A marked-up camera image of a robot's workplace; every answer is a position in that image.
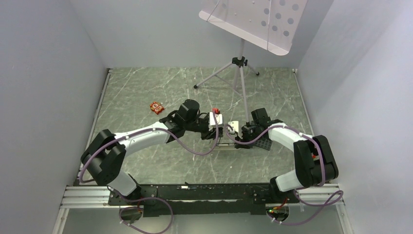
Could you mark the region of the black silver stapler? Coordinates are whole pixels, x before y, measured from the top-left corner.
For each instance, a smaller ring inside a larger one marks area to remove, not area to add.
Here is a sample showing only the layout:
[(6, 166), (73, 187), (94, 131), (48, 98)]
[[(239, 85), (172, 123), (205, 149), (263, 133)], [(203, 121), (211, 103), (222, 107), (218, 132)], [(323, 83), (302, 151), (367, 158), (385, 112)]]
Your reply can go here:
[(235, 143), (234, 142), (223, 142), (223, 143), (217, 143), (215, 145), (216, 150), (237, 150), (235, 148)]

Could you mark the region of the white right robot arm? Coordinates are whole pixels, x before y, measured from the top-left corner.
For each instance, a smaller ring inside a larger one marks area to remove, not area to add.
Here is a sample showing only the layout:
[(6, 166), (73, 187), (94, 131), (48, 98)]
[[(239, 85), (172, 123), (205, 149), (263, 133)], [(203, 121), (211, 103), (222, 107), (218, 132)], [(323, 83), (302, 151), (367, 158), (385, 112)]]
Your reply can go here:
[(294, 169), (272, 178), (268, 195), (281, 202), (287, 192), (312, 186), (323, 186), (338, 177), (339, 171), (327, 137), (304, 134), (278, 119), (271, 119), (265, 108), (251, 112), (252, 123), (241, 127), (236, 146), (247, 148), (260, 140), (277, 142), (293, 152)]

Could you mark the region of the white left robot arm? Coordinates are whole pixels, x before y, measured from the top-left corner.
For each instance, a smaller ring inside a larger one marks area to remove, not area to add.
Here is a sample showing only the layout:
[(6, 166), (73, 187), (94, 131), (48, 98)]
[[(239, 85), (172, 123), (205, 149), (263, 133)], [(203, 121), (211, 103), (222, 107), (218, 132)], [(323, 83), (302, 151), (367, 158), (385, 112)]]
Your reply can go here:
[(154, 124), (123, 133), (100, 131), (84, 151), (80, 160), (83, 165), (78, 180), (88, 172), (90, 181), (107, 186), (117, 192), (125, 203), (135, 204), (141, 197), (142, 188), (129, 174), (122, 171), (124, 159), (131, 154), (155, 145), (177, 141), (185, 132), (200, 133), (201, 139), (218, 141), (223, 135), (224, 118), (213, 108), (208, 113), (200, 112), (200, 105), (193, 99), (185, 100), (177, 110)]

